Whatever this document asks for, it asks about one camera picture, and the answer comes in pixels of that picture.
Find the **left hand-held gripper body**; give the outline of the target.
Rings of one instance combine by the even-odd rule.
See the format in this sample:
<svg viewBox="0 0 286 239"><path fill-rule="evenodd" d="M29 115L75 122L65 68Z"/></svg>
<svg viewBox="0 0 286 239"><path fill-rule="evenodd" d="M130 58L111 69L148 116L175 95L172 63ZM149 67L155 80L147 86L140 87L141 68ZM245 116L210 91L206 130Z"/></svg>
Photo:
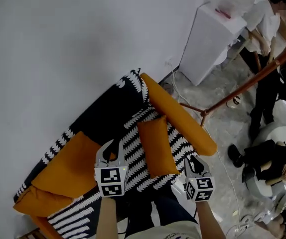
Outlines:
<svg viewBox="0 0 286 239"><path fill-rule="evenodd" d="M128 166L100 162L95 165L94 170L95 180L102 197L119 197L125 194Z"/></svg>

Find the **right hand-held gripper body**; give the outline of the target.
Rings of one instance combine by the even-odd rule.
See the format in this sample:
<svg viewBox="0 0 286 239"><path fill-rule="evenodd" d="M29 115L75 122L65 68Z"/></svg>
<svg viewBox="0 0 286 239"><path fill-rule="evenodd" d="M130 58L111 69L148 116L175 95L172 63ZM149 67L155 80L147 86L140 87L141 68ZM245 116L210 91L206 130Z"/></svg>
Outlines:
<svg viewBox="0 0 286 239"><path fill-rule="evenodd" d="M214 177L186 178L186 196L194 202L208 201L215 190Z"/></svg>

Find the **large orange cushion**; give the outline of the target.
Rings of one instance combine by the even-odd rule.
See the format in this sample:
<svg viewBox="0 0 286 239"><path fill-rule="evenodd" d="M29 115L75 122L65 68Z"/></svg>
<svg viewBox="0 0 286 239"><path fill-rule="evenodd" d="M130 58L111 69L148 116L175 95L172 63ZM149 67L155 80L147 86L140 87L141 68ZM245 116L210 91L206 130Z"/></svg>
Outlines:
<svg viewBox="0 0 286 239"><path fill-rule="evenodd" d="M77 133L32 181L39 190L76 199L97 186L96 153L101 148L83 132Z"/></svg>
<svg viewBox="0 0 286 239"><path fill-rule="evenodd" d="M48 217L73 202L73 198L42 191L34 186L25 190L13 208L26 215Z"/></svg>

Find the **small orange cushion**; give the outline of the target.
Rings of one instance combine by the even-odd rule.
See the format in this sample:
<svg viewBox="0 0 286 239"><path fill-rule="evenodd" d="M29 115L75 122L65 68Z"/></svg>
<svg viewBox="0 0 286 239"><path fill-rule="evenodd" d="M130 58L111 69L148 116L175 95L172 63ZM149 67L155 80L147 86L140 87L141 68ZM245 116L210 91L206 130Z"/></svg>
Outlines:
<svg viewBox="0 0 286 239"><path fill-rule="evenodd" d="M151 179L179 174L169 145L166 117L139 122L138 131Z"/></svg>

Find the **person's left forearm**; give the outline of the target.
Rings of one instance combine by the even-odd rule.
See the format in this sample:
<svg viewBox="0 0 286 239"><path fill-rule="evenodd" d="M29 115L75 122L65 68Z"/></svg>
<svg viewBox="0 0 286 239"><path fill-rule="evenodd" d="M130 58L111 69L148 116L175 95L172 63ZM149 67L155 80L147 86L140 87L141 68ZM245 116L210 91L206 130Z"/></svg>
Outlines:
<svg viewBox="0 0 286 239"><path fill-rule="evenodd" d="M112 198L102 198L96 239L119 239L116 201Z"/></svg>

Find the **person's right forearm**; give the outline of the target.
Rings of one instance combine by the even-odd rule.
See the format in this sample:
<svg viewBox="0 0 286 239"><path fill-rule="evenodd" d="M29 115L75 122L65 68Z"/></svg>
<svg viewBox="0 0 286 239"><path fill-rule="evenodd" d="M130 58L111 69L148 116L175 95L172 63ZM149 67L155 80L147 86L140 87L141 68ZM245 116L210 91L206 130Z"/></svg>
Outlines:
<svg viewBox="0 0 286 239"><path fill-rule="evenodd" d="M202 239L226 239L208 202L196 202Z"/></svg>

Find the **person's dark trouser legs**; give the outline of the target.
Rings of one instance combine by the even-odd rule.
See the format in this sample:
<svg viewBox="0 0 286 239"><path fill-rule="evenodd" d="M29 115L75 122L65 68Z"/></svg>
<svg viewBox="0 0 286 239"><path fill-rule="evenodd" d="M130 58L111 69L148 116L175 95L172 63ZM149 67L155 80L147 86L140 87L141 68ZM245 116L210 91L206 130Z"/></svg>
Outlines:
<svg viewBox="0 0 286 239"><path fill-rule="evenodd" d="M197 223L195 218L180 205L170 186L156 193L142 192L131 195L126 197L125 201L128 215L125 237L154 228L151 218L152 203L156 205L161 226L182 221Z"/></svg>

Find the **white cup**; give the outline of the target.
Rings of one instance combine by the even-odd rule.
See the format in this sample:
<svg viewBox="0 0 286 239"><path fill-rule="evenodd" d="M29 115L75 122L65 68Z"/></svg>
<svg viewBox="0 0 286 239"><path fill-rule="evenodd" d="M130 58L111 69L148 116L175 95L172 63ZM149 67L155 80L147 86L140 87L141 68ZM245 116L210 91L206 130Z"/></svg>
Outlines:
<svg viewBox="0 0 286 239"><path fill-rule="evenodd" d="M235 96L226 103L226 106L235 109L239 106L240 103L241 103L241 98L239 96Z"/></svg>

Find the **white round chair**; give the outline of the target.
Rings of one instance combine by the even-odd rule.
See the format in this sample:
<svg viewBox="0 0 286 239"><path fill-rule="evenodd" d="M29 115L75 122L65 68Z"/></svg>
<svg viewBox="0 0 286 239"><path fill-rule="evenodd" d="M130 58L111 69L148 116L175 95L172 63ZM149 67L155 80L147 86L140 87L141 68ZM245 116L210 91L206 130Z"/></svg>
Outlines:
<svg viewBox="0 0 286 239"><path fill-rule="evenodd" d="M273 122L263 127L258 136L253 141L252 146L259 145L262 142L272 139L274 142L284 142L286 144L286 125ZM278 182L273 185L267 185L265 180L258 180L253 177L246 181L249 192L257 198L271 198L277 196L286 190L286 183Z"/></svg>

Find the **wooden coat rack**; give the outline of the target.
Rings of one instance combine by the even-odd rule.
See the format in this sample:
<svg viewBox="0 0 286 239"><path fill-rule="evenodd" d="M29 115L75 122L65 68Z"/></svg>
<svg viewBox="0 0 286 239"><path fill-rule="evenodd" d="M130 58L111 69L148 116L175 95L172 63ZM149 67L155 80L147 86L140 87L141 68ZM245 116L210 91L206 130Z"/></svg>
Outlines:
<svg viewBox="0 0 286 239"><path fill-rule="evenodd" d="M208 109L198 109L196 107L180 103L182 106L187 107L189 109L192 109L194 111L197 111L200 113L202 116L202 121L201 121L201 127L203 127L206 117L211 114L213 111L221 107L223 104L226 102L232 100L235 96L243 93L246 91L248 88L256 84L258 81L266 77L268 74L270 74L273 70L275 70L278 66L283 64L286 61L286 48L280 53L272 62L270 62L264 69L261 69L256 75L254 75L252 78L250 78L247 82L245 82L243 85L241 85L239 88L237 88L235 91L231 92L228 96L214 104Z"/></svg>

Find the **white water dispenser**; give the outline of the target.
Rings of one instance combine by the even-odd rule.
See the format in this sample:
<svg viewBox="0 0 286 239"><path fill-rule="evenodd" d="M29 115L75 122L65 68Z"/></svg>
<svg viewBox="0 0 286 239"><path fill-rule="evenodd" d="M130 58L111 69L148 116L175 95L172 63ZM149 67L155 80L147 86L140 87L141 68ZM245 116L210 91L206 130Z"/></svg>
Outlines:
<svg viewBox="0 0 286 239"><path fill-rule="evenodd" d="M246 24L240 16L224 17L210 3L200 6L179 65L180 71L193 85L199 85L213 67L225 61L229 46Z"/></svg>

